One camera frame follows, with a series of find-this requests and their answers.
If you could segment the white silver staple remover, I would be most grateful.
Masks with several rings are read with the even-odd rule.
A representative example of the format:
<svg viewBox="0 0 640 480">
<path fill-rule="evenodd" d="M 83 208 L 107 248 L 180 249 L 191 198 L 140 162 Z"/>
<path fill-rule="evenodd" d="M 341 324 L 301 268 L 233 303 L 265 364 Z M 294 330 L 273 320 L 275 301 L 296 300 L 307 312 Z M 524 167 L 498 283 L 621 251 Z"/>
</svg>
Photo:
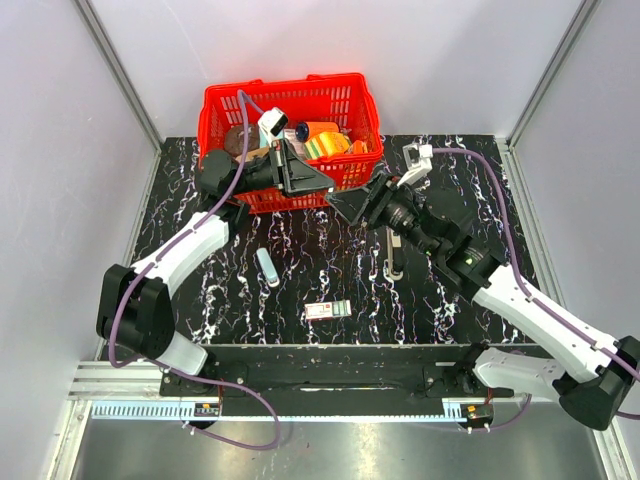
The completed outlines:
<svg viewBox="0 0 640 480">
<path fill-rule="evenodd" d="M 280 279 L 268 250 L 264 247 L 259 248 L 256 251 L 256 257 L 267 285 L 271 288 L 277 287 L 280 284 Z"/>
</svg>

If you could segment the red white staple box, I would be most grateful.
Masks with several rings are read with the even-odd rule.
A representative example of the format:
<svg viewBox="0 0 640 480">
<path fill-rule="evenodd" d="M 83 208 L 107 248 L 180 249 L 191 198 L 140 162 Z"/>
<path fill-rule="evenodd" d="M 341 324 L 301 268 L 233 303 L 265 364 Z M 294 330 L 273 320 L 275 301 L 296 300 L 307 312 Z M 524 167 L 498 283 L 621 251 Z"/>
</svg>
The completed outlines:
<svg viewBox="0 0 640 480">
<path fill-rule="evenodd" d="M 305 305 L 305 319 L 307 321 L 343 318 L 351 314 L 352 309 L 349 300 L 318 302 Z"/>
</svg>

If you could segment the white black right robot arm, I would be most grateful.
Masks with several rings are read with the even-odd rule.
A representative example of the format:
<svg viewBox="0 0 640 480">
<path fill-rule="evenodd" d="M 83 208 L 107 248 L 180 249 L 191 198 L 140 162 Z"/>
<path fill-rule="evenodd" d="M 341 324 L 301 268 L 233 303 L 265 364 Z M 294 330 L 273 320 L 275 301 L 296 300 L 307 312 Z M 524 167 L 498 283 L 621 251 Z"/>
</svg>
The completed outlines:
<svg viewBox="0 0 640 480">
<path fill-rule="evenodd" d="M 454 191 L 418 199 L 400 180 L 378 174 L 361 187 L 327 194 L 349 224 L 388 227 L 429 256 L 438 280 L 460 297 L 507 320 L 548 359 L 476 346 L 454 375 L 456 387 L 476 396 L 487 387 L 557 402 L 574 420 L 604 431 L 639 380 L 639 341 L 616 339 L 581 321 L 532 287 L 515 263 L 470 229 L 473 214 Z"/>
</svg>

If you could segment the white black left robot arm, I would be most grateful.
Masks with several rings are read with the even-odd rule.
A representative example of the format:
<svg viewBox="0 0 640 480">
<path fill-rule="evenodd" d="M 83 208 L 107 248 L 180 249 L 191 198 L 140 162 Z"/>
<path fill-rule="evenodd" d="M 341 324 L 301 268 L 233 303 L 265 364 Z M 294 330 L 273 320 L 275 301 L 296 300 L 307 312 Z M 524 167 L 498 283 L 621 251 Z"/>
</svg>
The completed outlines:
<svg viewBox="0 0 640 480">
<path fill-rule="evenodd" d="M 286 198 L 330 190 L 335 182 L 299 158 L 286 140 L 246 163 L 221 149 L 209 151 L 195 175 L 199 209 L 165 245 L 131 266 L 104 274 L 96 332 L 110 348 L 133 353 L 182 373 L 195 395 L 211 392 L 217 373 L 207 351 L 177 332 L 172 298 L 187 277 L 237 235 L 250 207 L 240 195 L 274 188 Z"/>
</svg>

